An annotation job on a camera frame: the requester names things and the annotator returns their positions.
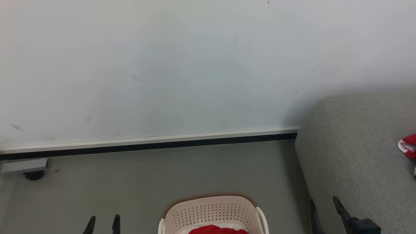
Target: basket rim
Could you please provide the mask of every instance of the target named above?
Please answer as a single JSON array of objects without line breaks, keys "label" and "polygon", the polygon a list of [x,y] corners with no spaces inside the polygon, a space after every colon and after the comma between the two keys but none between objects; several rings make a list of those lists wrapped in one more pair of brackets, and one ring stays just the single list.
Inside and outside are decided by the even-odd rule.
[{"label": "basket rim", "polygon": [[209,198],[209,197],[230,197],[230,196],[245,198],[249,202],[251,202],[251,204],[253,204],[254,207],[256,207],[256,208],[258,207],[257,202],[253,198],[251,198],[250,196],[248,196],[248,195],[246,195],[244,193],[209,193],[209,194],[202,194],[202,195],[197,195],[197,196],[182,198],[180,200],[177,200],[175,202],[172,202],[171,204],[168,205],[168,207],[165,209],[165,211],[163,211],[162,219],[165,219],[166,218],[166,215],[169,212],[169,210],[172,207],[174,207],[175,205],[179,204],[179,203],[188,202],[188,201],[197,200],[197,199],[202,199],[202,198]]}]

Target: caster wheel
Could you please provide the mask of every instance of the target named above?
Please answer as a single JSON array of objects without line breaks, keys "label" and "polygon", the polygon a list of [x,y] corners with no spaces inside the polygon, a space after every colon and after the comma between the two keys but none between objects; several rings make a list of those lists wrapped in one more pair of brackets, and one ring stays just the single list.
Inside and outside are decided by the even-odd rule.
[{"label": "caster wheel", "polygon": [[35,171],[35,172],[25,172],[23,173],[25,175],[25,178],[28,180],[38,180],[43,177],[45,174],[44,171]]}]

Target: gray floor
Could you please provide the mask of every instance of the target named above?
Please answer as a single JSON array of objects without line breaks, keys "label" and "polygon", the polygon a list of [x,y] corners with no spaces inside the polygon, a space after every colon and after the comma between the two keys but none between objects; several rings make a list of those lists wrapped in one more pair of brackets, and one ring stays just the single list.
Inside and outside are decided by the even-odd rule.
[{"label": "gray floor", "polygon": [[157,233],[176,199],[242,192],[264,211],[271,234],[309,233],[308,193],[294,140],[53,158],[39,181],[16,180],[1,233]]}]

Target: white plastic basket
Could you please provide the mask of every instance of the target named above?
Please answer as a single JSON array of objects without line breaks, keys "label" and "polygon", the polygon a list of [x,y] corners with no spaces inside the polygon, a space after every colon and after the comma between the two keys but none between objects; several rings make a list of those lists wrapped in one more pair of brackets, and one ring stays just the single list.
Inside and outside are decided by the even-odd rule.
[{"label": "white plastic basket", "polygon": [[238,193],[207,194],[172,203],[163,213],[158,234],[188,234],[210,224],[243,229],[249,234],[269,234],[266,217],[257,203]]}]

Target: gray upholstery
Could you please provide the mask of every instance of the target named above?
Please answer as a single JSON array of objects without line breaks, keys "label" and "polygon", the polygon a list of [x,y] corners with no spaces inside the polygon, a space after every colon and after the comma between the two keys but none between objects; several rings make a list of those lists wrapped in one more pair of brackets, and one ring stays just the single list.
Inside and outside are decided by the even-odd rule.
[{"label": "gray upholstery", "polygon": [[416,133],[416,92],[329,98],[301,125],[296,150],[327,234],[345,233],[332,197],[384,234],[416,233],[416,160],[397,147]]}]

